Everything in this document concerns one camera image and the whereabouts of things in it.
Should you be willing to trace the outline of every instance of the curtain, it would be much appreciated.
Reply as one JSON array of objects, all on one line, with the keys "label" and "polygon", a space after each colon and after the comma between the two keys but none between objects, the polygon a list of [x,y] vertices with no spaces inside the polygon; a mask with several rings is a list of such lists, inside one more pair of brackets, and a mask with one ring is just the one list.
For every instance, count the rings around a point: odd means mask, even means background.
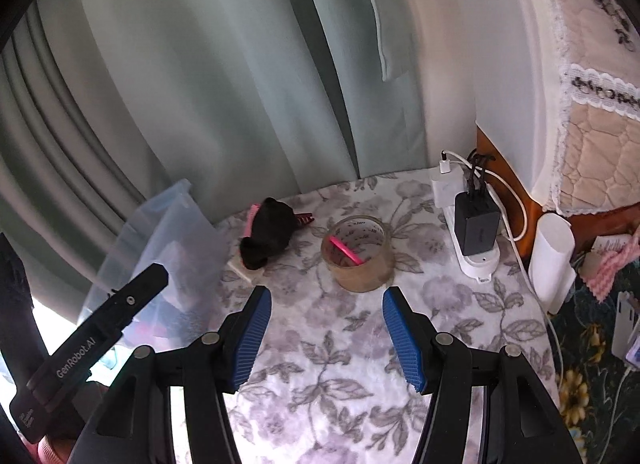
[{"label": "curtain", "polygon": [[0,65],[0,227],[35,297],[73,317],[126,218],[172,181],[217,221],[424,167],[401,3],[37,0]]}]

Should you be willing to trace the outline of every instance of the dark floral carpet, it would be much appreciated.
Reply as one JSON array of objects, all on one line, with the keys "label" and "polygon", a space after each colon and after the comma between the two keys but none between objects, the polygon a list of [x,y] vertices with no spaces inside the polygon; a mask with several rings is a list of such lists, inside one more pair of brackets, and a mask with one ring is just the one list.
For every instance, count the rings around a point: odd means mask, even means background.
[{"label": "dark floral carpet", "polygon": [[[640,299],[640,263],[630,263],[617,275],[607,299],[598,304],[578,278],[574,297],[552,318],[564,357],[560,411],[585,463],[597,464],[607,444],[614,397],[625,365],[610,351],[620,291]],[[622,383],[614,427],[603,464],[618,461],[618,453],[640,426],[640,372]]]}]

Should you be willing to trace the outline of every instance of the tape roll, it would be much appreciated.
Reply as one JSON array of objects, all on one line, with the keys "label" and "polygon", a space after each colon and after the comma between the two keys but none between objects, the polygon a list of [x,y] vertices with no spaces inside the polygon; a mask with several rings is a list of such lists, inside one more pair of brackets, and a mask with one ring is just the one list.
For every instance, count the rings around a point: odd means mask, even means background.
[{"label": "tape roll", "polygon": [[[353,265],[345,254],[329,241],[336,237],[364,263]],[[357,215],[341,220],[322,239],[322,259],[341,287],[351,292],[368,292],[388,282],[394,272],[391,235],[377,218]]]}]

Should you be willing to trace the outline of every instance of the cable connector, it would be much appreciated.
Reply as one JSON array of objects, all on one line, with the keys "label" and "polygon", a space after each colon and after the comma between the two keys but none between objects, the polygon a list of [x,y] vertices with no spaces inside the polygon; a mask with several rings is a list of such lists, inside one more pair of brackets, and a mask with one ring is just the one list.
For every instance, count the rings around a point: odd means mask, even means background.
[{"label": "cable connector", "polygon": [[444,151],[440,152],[442,159],[440,160],[440,173],[449,173],[451,171],[451,164],[447,158],[447,154]]}]

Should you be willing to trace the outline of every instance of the blue gripper pad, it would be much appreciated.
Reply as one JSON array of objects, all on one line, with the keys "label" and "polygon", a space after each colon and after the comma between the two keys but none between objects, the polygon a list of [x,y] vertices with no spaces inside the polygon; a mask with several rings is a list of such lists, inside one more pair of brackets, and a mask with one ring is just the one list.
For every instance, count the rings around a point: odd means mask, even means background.
[{"label": "blue gripper pad", "polygon": [[244,384],[246,380],[249,379],[270,318],[271,292],[265,288],[260,297],[260,301],[258,301],[255,307],[254,314],[249,320],[244,333],[242,333],[236,354],[234,355],[234,367],[231,380],[234,384],[235,391],[240,388],[241,384]]},{"label": "blue gripper pad", "polygon": [[418,345],[411,335],[402,313],[387,289],[382,297],[382,314],[385,317],[386,329],[393,341],[398,360],[404,372],[407,383],[413,384],[418,393],[421,393],[426,384],[426,378],[422,373],[422,355]]}]

